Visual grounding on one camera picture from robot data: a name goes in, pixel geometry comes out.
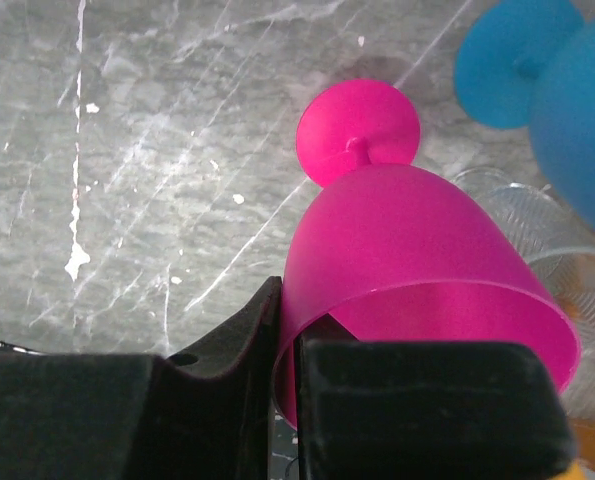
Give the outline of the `pink wine glass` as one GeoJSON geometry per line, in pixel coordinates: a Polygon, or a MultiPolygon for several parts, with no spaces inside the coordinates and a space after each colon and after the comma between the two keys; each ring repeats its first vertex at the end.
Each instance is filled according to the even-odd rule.
{"type": "Polygon", "coordinates": [[[505,341],[559,390],[581,357],[572,323],[490,216],[413,165],[420,121],[388,83],[338,83],[306,108],[296,153],[320,186],[285,264],[274,401],[297,422],[295,339],[324,315],[361,341],[505,341]]]}

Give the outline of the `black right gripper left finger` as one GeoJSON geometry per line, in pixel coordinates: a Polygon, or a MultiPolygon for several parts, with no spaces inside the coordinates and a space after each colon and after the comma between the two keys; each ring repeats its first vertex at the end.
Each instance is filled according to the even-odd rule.
{"type": "Polygon", "coordinates": [[[281,280],[170,357],[0,342],[0,479],[265,479],[281,280]]]}

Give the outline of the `patterned clear wine glass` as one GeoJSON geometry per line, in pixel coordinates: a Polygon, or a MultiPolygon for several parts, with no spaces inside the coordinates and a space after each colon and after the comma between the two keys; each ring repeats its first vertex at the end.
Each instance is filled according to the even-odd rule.
{"type": "Polygon", "coordinates": [[[544,190],[498,169],[471,168],[451,181],[494,220],[573,322],[583,353],[565,404],[595,420],[595,235],[544,190]]]}

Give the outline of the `blue wine glass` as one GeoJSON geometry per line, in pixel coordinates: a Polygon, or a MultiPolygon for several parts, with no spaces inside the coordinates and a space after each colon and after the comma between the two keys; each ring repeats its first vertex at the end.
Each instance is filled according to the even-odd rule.
{"type": "Polygon", "coordinates": [[[474,121],[528,129],[542,174],[595,230],[595,18],[570,1],[501,1],[465,36],[453,85],[474,121]]]}

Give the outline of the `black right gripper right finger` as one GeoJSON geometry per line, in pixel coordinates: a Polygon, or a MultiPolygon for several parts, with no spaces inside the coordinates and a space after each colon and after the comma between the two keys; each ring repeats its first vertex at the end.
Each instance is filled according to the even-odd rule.
{"type": "Polygon", "coordinates": [[[576,457],[526,346],[362,342],[330,316],[294,343],[304,479],[551,479],[576,457]]]}

